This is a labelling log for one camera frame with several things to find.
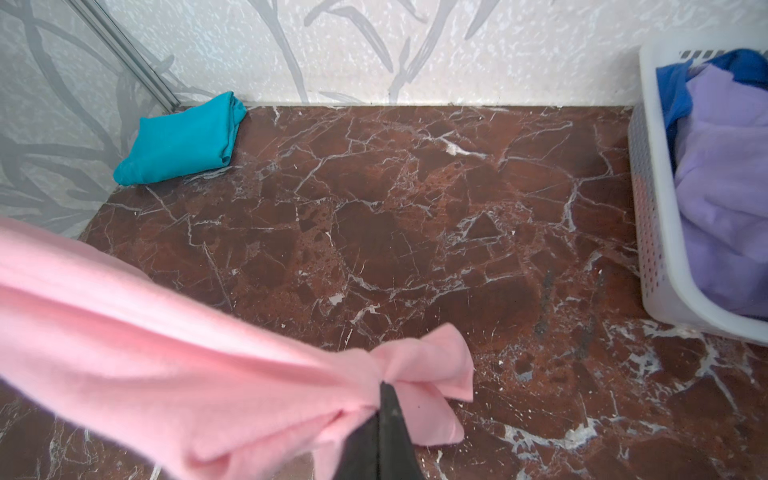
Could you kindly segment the white plastic laundry basket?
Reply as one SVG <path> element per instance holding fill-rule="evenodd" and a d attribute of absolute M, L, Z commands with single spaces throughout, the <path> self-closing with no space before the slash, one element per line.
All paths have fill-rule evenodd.
<path fill-rule="evenodd" d="M 680 331 L 698 331 L 765 345 L 767 323 L 736 315 L 711 302 L 692 278 L 684 246 L 656 70 L 669 64 L 701 64 L 737 48 L 767 51 L 758 27 L 666 32 L 639 50 L 641 100 L 628 128 L 642 301 L 655 320 Z"/>

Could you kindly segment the pink t-shirt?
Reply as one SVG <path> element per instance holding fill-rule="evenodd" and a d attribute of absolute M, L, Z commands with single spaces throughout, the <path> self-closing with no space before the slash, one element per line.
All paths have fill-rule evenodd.
<path fill-rule="evenodd" d="M 325 351 L 152 282 L 94 247 L 1 222 L 1 376 L 57 415 L 179 479 L 267 479 L 311 454 L 337 471 L 343 445 L 391 385 L 414 443 L 457 443 L 452 400 L 474 366 L 445 324 L 373 350 Z"/>

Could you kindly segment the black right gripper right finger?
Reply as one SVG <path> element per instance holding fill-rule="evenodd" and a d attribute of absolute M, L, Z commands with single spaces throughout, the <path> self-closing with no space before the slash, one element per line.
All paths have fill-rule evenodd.
<path fill-rule="evenodd" d="M 380 385 L 379 478 L 424 480 L 394 387 Z"/>

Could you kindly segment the purple t-shirt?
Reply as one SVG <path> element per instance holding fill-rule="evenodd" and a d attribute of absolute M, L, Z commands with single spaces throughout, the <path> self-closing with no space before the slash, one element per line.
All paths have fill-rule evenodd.
<path fill-rule="evenodd" d="M 709 65 L 687 84 L 675 191 L 691 275 L 733 313 L 767 314 L 767 93 Z"/>

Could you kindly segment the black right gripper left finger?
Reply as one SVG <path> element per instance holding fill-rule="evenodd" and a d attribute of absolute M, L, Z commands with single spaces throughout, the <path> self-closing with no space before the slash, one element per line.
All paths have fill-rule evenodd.
<path fill-rule="evenodd" d="M 379 414 L 352 432 L 344 443 L 334 480 L 379 479 Z"/>

